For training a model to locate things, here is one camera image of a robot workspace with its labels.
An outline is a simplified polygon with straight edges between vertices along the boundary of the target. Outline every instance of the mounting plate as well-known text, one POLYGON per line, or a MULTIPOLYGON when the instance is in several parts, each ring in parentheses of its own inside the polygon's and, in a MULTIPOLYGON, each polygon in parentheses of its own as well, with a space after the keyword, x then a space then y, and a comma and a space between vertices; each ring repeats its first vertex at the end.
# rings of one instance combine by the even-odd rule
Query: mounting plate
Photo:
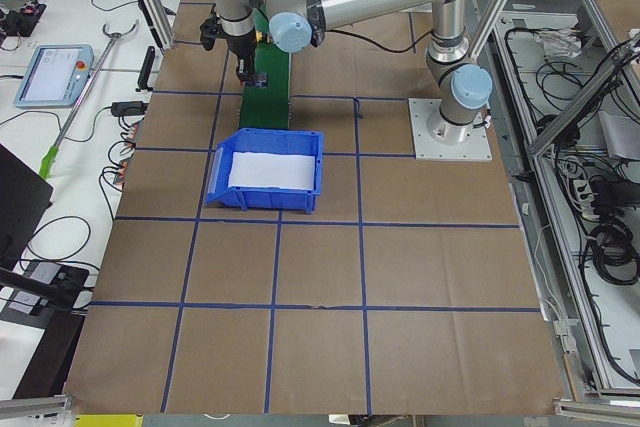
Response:
MULTIPOLYGON (((472 129, 466 142, 459 145, 444 145, 427 132, 427 119, 438 107, 440 99, 409 99, 413 147, 418 160, 456 160, 462 162, 490 162, 491 148, 484 128, 472 129)), ((482 122, 478 113, 474 123, 482 122)))

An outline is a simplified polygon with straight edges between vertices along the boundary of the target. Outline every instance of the black connector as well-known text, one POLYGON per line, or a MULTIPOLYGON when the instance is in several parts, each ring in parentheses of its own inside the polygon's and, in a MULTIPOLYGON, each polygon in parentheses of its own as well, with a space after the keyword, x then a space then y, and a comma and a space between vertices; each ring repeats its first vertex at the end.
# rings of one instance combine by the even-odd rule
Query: black connector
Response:
POLYGON ((144 115, 147 106, 141 100, 131 100, 129 102, 113 102, 111 104, 111 115, 114 117, 127 117, 130 115, 144 115))

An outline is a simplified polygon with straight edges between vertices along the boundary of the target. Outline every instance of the tablet screen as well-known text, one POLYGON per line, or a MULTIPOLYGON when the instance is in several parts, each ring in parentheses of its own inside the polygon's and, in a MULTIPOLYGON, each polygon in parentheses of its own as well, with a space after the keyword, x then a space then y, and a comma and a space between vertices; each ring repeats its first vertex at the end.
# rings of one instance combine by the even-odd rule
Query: tablet screen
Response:
POLYGON ((81 49, 42 49, 31 71, 22 100, 62 100, 81 49))

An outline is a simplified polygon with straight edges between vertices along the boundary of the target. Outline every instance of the robotic arm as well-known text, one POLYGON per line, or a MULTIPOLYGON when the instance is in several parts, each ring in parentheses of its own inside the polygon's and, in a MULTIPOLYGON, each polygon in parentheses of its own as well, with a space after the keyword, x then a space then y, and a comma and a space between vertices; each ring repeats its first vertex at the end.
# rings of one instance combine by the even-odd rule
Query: robotic arm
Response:
POLYGON ((201 40, 211 49, 216 38, 227 40, 238 57, 237 74, 245 85, 259 85, 253 67, 256 32, 253 9, 264 6, 275 44, 289 53, 309 44, 319 46, 325 32, 391 12, 433 3, 433 40, 427 65, 443 91, 440 111, 429 119, 429 131, 445 144, 463 142, 476 113, 486 105, 493 84, 489 74, 467 57, 465 0, 215 0, 211 17, 201 27, 201 40))

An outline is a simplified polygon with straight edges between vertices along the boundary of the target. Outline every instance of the blue plastic bin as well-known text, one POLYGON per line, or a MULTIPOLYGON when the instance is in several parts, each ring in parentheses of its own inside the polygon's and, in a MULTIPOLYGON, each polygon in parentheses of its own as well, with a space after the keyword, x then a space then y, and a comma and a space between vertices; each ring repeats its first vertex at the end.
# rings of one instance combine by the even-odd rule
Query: blue plastic bin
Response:
POLYGON ((321 132, 241 129, 223 140, 216 150, 206 204, 222 202, 229 207, 304 210, 310 214, 322 186, 321 132), (281 189, 276 187, 229 187, 229 174, 235 152, 254 152, 280 155, 307 155, 315 158, 313 190, 281 189))

